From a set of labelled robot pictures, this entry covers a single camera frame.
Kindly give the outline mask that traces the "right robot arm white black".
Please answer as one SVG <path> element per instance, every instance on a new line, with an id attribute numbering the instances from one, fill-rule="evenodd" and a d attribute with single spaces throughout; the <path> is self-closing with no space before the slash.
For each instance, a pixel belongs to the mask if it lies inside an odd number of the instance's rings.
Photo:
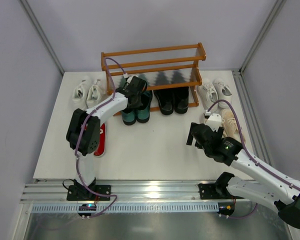
<path id="1" fill-rule="evenodd" d="M 286 224 L 300 229 L 299 180 L 260 160 L 239 141 L 223 137 L 220 129 L 214 131 L 203 123 L 191 123 L 186 143 L 202 149 L 215 162 L 237 169 L 256 181 L 250 183 L 224 172 L 215 182 L 219 195 L 249 199 L 277 213 Z"/>

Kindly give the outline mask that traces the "black loafer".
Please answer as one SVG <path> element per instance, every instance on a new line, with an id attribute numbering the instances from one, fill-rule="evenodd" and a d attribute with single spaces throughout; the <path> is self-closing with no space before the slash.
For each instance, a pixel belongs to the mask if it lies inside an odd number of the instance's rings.
<path id="1" fill-rule="evenodd" d="M 158 89 L 153 91 L 160 112 L 165 115 L 171 115 L 174 112 L 174 94 L 171 88 Z"/>
<path id="2" fill-rule="evenodd" d="M 174 111 L 178 114 L 185 114 L 189 106 L 189 87 L 178 87 L 173 90 Z"/>

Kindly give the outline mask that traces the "red canvas shoe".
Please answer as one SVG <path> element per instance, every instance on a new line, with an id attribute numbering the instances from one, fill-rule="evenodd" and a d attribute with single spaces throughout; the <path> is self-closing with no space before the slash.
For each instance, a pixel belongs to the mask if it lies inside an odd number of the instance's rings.
<path id="1" fill-rule="evenodd" d="M 100 127 L 100 136 L 99 136 L 99 144 L 97 149 L 94 151 L 93 155 L 95 157 L 102 157 L 105 153 L 106 148 L 106 124 L 103 123 Z"/>

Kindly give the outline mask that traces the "green loafer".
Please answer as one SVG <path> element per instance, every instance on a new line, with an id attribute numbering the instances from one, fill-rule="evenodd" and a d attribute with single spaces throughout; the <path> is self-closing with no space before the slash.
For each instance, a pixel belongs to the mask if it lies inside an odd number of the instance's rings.
<path id="1" fill-rule="evenodd" d="M 153 99 L 153 92 L 145 91 L 141 95 L 142 105 L 136 110 L 135 116 L 139 123 L 147 123 L 150 120 L 150 108 Z"/>
<path id="2" fill-rule="evenodd" d="M 130 108 L 126 108 L 126 109 L 122 110 L 121 117 L 122 117 L 123 123 L 127 126 L 131 126 L 137 121 L 135 111 Z"/>

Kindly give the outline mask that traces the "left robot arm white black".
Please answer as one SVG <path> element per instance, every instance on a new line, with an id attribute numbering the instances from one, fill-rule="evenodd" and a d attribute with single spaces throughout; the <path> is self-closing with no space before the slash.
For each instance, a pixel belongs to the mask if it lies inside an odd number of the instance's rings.
<path id="1" fill-rule="evenodd" d="M 100 143 L 101 126 L 114 114 L 125 109 L 135 110 L 142 105 L 142 94 L 147 90 L 146 80 L 125 75 L 125 83 L 111 96 L 87 110 L 76 109 L 71 117 L 66 140 L 74 150 L 76 177 L 67 189 L 68 201 L 92 201 L 94 195 L 109 200 L 110 195 L 96 191 L 96 177 L 93 163 L 80 161 L 81 157 L 92 154 Z"/>

